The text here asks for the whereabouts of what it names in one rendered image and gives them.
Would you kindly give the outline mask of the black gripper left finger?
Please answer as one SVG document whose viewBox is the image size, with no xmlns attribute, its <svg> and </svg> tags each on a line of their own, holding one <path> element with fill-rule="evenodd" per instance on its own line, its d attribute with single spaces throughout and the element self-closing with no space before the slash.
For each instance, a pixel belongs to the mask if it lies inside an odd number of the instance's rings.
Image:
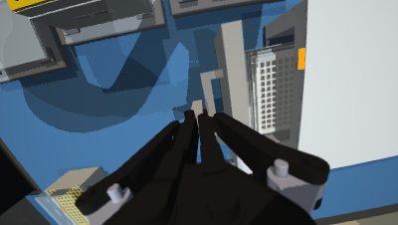
<svg viewBox="0 0 398 225">
<path fill-rule="evenodd" d="M 194 101 L 191 110 L 184 112 L 184 122 L 169 123 L 118 170 L 77 198 L 75 205 L 90 225 L 104 223 L 144 186 L 134 208 L 136 218 L 141 225 L 167 225 L 183 166 L 196 164 L 199 142 L 196 111 L 197 101 Z"/>
</svg>

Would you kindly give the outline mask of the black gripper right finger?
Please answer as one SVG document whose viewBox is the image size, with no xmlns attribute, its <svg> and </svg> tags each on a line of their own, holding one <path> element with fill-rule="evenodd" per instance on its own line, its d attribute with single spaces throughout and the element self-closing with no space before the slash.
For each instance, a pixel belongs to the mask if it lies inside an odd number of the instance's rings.
<svg viewBox="0 0 398 225">
<path fill-rule="evenodd" d="M 316 155 L 279 144 L 224 112 L 208 116 L 197 101 L 203 196 L 209 217 L 230 225 L 240 213 L 239 195 L 214 132 L 269 187 L 309 215 L 320 207 L 330 165 Z"/>
</svg>

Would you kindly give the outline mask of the blue flat mat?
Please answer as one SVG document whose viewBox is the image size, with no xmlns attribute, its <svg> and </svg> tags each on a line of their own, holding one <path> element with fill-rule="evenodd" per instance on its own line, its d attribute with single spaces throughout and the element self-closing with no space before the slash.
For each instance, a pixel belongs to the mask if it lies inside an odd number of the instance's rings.
<svg viewBox="0 0 398 225">
<path fill-rule="evenodd" d="M 218 70 L 214 39 L 242 20 L 244 51 L 302 0 L 174 18 L 167 27 L 64 46 L 72 68 L 0 84 L 0 137 L 44 191 L 70 170 L 118 170 L 194 101 L 201 73 Z M 398 203 L 398 155 L 330 170 L 318 219 Z"/>
</svg>

